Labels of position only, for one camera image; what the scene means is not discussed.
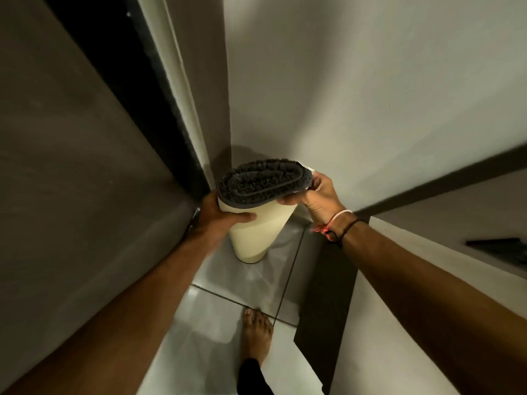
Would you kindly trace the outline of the person's left hand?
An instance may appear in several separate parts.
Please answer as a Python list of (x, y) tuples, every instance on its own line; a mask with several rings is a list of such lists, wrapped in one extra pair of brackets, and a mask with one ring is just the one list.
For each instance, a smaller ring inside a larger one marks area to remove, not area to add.
[(217, 192), (211, 191), (201, 203), (201, 212), (194, 234), (205, 240), (210, 246), (220, 244), (232, 227), (223, 223)]

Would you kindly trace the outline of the person's right hand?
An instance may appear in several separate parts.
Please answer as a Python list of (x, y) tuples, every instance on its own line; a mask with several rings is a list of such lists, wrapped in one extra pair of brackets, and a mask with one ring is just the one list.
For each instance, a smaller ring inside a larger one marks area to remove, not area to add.
[(304, 205), (314, 225), (325, 224), (341, 210), (347, 210), (340, 202), (332, 180), (320, 172), (313, 171), (311, 186), (300, 192), (309, 192), (308, 203)]

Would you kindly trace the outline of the person's left forearm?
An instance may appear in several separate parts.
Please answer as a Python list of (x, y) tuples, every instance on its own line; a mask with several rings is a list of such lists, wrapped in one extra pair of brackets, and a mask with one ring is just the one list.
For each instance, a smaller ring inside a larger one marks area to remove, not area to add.
[(202, 262), (224, 237), (195, 230), (2, 395), (135, 395)]

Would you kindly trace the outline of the white cabinet with dark side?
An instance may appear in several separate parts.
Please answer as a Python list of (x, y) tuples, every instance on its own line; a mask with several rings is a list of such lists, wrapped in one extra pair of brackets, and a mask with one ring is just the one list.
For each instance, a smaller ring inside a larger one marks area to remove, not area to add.
[[(451, 273), (527, 319), (527, 299), (522, 298), (527, 296), (527, 279), (377, 218), (372, 218), (368, 225), (407, 251)], [(406, 332), (359, 269), (347, 318), (332, 393), (460, 394)]]

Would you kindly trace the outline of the brown wooden door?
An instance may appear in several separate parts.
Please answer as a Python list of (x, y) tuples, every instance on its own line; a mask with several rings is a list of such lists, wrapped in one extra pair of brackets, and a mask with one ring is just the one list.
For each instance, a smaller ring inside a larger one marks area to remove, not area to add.
[(0, 393), (166, 256), (194, 210), (44, 0), (0, 0)]

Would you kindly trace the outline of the red thread wristband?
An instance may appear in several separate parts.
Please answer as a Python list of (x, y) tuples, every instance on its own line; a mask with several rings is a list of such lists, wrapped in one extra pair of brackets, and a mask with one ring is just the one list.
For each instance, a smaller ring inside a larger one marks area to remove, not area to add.
[(322, 235), (330, 243), (340, 243), (350, 225), (357, 220), (351, 210), (341, 210), (325, 224), (316, 225), (311, 231)]

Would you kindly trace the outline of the black trouser leg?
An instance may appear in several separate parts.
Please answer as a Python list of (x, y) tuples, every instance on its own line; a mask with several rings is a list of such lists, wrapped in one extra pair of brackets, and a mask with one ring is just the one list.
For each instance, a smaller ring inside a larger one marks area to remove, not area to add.
[(237, 393), (238, 395), (274, 395), (256, 359), (243, 360), (239, 368)]

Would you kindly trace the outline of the metal door latch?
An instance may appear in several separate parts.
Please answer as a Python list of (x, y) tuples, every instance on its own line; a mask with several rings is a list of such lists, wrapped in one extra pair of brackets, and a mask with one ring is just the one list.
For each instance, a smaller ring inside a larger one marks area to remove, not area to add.
[(186, 228), (184, 237), (187, 237), (195, 229), (196, 225), (198, 224), (200, 212), (201, 212), (201, 207), (197, 207), (196, 210), (194, 211), (194, 214), (193, 214), (193, 217), (190, 223), (188, 224)]

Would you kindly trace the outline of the person's bare foot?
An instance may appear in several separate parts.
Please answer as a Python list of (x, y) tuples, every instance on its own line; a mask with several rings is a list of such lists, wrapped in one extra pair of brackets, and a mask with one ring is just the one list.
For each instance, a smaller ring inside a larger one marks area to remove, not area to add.
[(254, 360), (261, 368), (270, 351), (273, 331), (273, 323), (265, 313), (246, 308), (242, 315), (241, 361)]

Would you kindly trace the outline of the black thread wristband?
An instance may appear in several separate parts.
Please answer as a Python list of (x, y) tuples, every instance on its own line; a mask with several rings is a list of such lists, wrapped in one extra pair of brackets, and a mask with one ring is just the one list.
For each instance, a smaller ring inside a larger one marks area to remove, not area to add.
[(351, 230), (352, 227), (354, 227), (355, 225), (357, 225), (359, 223), (365, 223), (366, 225), (368, 224), (363, 219), (355, 219), (354, 221), (349, 223), (342, 230), (342, 232), (340, 234), (338, 234), (338, 235), (337, 235), (337, 233), (335, 231), (328, 230), (328, 232), (327, 232), (327, 234), (328, 234), (327, 243), (330, 244), (330, 245), (336, 245), (338, 248), (342, 249), (343, 246), (344, 246), (344, 239), (345, 239), (347, 233)]

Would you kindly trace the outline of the white door frame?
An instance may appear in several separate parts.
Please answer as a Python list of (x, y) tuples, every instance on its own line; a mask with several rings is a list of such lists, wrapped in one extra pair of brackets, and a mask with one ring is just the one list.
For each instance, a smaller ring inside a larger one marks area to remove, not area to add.
[(231, 169), (223, 0), (137, 0), (190, 143), (214, 189)]

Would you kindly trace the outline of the person's right forearm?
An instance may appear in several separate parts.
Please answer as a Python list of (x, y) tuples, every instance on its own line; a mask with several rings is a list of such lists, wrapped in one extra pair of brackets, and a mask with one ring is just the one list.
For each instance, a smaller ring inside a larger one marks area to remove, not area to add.
[(461, 395), (527, 395), (527, 319), (365, 223), (343, 250)]

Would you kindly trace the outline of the grey shaggy mat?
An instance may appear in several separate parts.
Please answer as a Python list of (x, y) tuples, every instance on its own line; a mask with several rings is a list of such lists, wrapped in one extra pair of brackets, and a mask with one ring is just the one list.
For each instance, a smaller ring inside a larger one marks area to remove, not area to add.
[(312, 182), (313, 169), (290, 159), (255, 160), (220, 179), (216, 189), (221, 211), (256, 215), (255, 220), (229, 230), (234, 253), (241, 262), (254, 264), (264, 258), (296, 208), (282, 205), (278, 199), (304, 191)]

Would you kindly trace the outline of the flat black object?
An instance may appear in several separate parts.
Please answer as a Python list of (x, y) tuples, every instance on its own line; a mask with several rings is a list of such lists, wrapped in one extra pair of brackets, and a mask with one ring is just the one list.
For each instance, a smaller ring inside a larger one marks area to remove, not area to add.
[(519, 238), (469, 240), (465, 245), (508, 264), (527, 267), (527, 243)]

